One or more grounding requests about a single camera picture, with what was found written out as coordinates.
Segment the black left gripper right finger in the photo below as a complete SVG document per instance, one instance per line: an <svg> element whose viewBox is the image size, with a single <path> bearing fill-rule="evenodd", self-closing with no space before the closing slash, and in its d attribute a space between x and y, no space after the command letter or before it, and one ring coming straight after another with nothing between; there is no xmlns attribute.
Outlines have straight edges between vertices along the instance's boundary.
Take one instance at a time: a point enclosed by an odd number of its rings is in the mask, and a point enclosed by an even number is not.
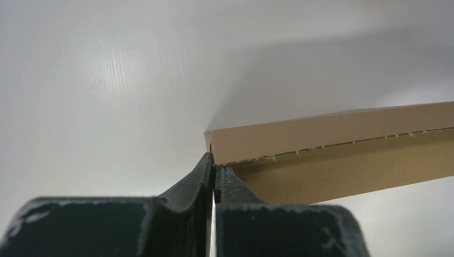
<svg viewBox="0 0 454 257"><path fill-rule="evenodd" d="M339 205L270 204L230 166L215 168L217 256L369 256L353 214Z"/></svg>

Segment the brown cardboard box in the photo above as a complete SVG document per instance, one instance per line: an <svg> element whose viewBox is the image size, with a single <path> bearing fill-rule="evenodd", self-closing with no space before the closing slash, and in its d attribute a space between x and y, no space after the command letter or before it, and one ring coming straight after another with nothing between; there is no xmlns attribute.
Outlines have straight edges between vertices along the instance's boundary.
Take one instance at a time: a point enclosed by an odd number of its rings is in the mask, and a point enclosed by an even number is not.
<svg viewBox="0 0 454 257"><path fill-rule="evenodd" d="M205 133L268 203L311 204L453 176L453 103L338 112Z"/></svg>

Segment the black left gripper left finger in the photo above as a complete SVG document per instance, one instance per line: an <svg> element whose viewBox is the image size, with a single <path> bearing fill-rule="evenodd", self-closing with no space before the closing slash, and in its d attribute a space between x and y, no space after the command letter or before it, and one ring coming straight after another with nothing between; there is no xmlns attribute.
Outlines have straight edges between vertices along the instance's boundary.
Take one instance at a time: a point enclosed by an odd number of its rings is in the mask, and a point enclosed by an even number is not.
<svg viewBox="0 0 454 257"><path fill-rule="evenodd" d="M157 196L39 197L1 238L1 256L208 256L213 156Z"/></svg>

